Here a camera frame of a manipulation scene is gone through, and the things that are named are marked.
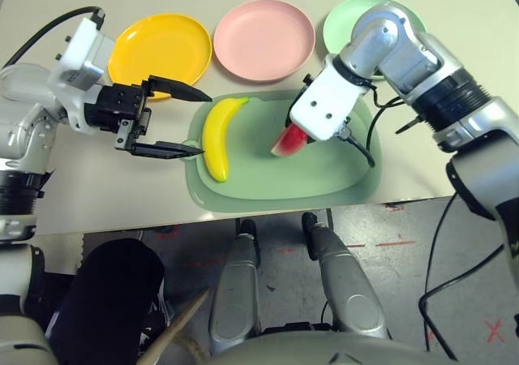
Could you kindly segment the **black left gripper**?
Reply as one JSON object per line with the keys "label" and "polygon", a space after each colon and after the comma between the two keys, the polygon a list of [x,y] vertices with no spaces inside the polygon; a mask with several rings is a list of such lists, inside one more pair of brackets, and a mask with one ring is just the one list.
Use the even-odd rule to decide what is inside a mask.
{"label": "black left gripper", "polygon": [[115,134],[114,148],[132,156],[169,160],[203,154],[202,149],[185,144],[137,142],[141,135],[146,135],[151,118],[147,98],[157,98],[159,94],[181,101],[212,100],[205,92],[181,81],[150,75],[140,85],[102,86],[96,100],[84,104],[86,123],[94,129]]}

